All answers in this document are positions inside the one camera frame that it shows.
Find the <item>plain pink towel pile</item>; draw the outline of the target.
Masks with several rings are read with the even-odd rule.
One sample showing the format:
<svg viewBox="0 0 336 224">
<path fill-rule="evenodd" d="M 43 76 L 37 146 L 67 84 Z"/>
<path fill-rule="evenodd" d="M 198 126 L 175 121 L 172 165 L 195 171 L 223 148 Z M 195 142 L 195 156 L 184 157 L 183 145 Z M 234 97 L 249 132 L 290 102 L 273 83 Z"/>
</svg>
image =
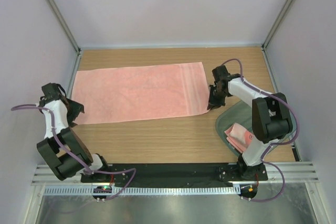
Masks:
<svg viewBox="0 0 336 224">
<path fill-rule="evenodd" d="M 177 118 L 207 113 L 201 62 L 78 71 L 72 99 L 83 104 L 79 125 Z"/>
</svg>

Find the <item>pink rabbit pattern towel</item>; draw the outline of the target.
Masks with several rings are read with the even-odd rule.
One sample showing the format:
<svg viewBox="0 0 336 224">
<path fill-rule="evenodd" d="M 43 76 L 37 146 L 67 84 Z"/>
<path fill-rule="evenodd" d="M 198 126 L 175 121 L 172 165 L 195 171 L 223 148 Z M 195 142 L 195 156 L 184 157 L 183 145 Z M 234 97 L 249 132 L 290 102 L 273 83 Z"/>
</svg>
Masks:
<svg viewBox="0 0 336 224">
<path fill-rule="evenodd" d="M 232 146 L 238 153 L 243 153 L 255 137 L 253 133 L 249 132 L 238 123 L 234 123 L 225 130 L 224 133 L 226 134 L 226 140 L 230 146 Z"/>
</svg>

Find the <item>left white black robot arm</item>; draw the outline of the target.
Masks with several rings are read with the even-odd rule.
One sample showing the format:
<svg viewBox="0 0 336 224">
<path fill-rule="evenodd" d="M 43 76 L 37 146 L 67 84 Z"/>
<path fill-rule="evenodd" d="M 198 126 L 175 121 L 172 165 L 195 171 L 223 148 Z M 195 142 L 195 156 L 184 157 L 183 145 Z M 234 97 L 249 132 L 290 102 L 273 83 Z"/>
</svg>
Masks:
<svg viewBox="0 0 336 224">
<path fill-rule="evenodd" d="M 54 175 L 63 181 L 82 173 L 106 182 L 111 177 L 107 162 L 101 155 L 91 154 L 72 129 L 74 120 L 84 113 L 84 106 L 70 99 L 57 99 L 41 100 L 38 107 L 45 116 L 46 133 L 37 150 Z"/>
</svg>

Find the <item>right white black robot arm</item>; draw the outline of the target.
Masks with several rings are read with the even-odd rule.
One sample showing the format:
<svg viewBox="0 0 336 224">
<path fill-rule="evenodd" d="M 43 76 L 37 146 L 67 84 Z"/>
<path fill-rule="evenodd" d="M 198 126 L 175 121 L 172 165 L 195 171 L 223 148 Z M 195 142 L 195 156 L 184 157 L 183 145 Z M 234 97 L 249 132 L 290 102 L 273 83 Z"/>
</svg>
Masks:
<svg viewBox="0 0 336 224">
<path fill-rule="evenodd" d="M 251 107 L 252 131 L 234 123 L 224 130 L 224 139 L 239 154 L 236 167 L 238 177 L 250 180 L 260 170 L 262 156 L 292 131 L 292 120 L 284 94 L 261 90 L 239 74 L 214 78 L 214 84 L 210 86 L 208 109 L 224 106 L 225 99 L 232 96 Z"/>
</svg>

